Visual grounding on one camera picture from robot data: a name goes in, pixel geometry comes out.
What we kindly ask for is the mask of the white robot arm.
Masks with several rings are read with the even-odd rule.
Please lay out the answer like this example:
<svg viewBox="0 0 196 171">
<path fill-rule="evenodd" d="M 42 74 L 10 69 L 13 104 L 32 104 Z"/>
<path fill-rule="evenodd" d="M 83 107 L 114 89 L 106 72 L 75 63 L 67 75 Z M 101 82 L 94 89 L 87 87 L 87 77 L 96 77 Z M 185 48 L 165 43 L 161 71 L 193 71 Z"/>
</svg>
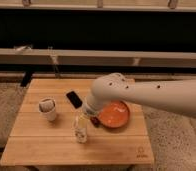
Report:
<svg viewBox="0 0 196 171">
<path fill-rule="evenodd" d="M 111 101 L 127 101 L 196 119 L 196 79 L 130 83 L 121 73 L 96 78 L 82 104 L 75 129 L 85 129 Z"/>
</svg>

